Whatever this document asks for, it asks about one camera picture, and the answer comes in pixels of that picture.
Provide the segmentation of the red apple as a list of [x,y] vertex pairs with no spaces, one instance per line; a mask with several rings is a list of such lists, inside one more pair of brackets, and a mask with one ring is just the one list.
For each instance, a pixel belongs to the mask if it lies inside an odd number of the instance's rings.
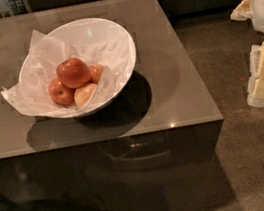
[[48,93],[56,104],[69,106],[74,101],[75,90],[64,85],[57,77],[48,85]]
[[70,58],[56,68],[59,80],[69,88],[79,88],[90,81],[90,72],[85,62]]

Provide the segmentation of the right orange-red apple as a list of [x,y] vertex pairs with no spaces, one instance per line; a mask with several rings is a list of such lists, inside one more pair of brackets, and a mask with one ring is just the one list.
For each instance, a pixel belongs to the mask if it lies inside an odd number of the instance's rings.
[[101,78],[101,74],[104,72],[105,67],[101,64],[94,64],[89,65],[88,69],[90,72],[90,81],[95,84],[98,83]]

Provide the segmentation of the yellowish front apple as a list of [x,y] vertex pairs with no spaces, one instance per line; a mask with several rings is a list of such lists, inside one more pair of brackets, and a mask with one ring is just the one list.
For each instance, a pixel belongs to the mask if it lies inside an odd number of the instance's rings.
[[82,107],[91,98],[92,93],[95,91],[97,84],[87,83],[82,87],[76,89],[74,93],[74,102],[77,107]]

